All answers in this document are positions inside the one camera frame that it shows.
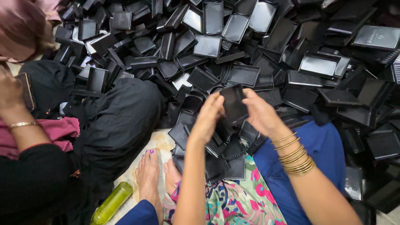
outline pink headscarf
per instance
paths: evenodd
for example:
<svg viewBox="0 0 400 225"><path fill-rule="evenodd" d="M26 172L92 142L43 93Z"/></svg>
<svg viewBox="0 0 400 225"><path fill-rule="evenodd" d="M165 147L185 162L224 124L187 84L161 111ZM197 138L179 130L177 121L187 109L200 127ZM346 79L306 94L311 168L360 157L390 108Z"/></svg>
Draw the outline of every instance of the pink headscarf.
<svg viewBox="0 0 400 225"><path fill-rule="evenodd" d="M60 0L0 0L0 61L22 62L38 49Z"/></svg>
<svg viewBox="0 0 400 225"><path fill-rule="evenodd" d="M53 144L58 145L64 152L73 150L72 143L64 137L77 137L80 134L77 118L64 117L60 120L38 120ZM7 125L0 119L0 156L18 159L20 155L13 136Z"/></svg>

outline woman's hand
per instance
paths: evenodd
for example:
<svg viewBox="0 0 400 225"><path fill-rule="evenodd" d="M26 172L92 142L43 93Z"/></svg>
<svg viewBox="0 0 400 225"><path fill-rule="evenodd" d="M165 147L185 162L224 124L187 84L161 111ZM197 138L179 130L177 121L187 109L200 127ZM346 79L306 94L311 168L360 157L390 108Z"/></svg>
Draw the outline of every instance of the woman's hand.
<svg viewBox="0 0 400 225"><path fill-rule="evenodd" d="M285 127L282 120L276 114L274 108L259 97L253 90L243 89L249 118L247 121L266 137L270 137L277 129Z"/></svg>
<svg viewBox="0 0 400 225"><path fill-rule="evenodd" d="M211 94L207 98L190 132L188 142L198 140L206 144L211 140L217 121L225 113L223 103L224 97L219 92Z"/></svg>
<svg viewBox="0 0 400 225"><path fill-rule="evenodd" d="M13 77L8 66L0 63L0 117L15 108L24 108L21 82Z"/></svg>

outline black sleeve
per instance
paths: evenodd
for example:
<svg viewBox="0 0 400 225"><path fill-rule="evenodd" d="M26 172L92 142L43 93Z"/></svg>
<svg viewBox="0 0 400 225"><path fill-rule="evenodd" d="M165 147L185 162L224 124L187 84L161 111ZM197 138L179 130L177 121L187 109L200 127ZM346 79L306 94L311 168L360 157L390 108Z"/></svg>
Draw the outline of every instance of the black sleeve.
<svg viewBox="0 0 400 225"><path fill-rule="evenodd" d="M19 160L0 158L0 215L45 206L64 194L73 173L56 145L36 145Z"/></svg>

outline pile of black plastic trays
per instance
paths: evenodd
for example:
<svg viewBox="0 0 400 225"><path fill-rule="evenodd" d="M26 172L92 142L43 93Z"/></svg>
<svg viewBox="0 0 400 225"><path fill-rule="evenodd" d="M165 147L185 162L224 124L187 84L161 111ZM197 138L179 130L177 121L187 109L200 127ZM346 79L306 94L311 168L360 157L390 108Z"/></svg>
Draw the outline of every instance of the pile of black plastic trays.
<svg viewBox="0 0 400 225"><path fill-rule="evenodd" d="M71 2L43 59L76 75L75 98L120 78L157 84L180 171L210 93L226 116L206 145L206 177L243 180L244 154L267 140L245 121L252 88L291 128L332 122L346 154L346 196L365 224L400 204L400 3L391 0L104 0ZM245 149L241 142L251 143Z"/></svg>

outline pink hijab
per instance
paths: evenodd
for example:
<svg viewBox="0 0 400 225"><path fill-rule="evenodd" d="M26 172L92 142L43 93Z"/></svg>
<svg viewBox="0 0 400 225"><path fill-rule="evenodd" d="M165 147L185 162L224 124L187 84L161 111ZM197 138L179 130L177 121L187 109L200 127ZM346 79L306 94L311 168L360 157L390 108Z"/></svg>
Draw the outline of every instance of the pink hijab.
<svg viewBox="0 0 400 225"><path fill-rule="evenodd" d="M0 61L22 62L37 50L60 0L0 0Z"/></svg>

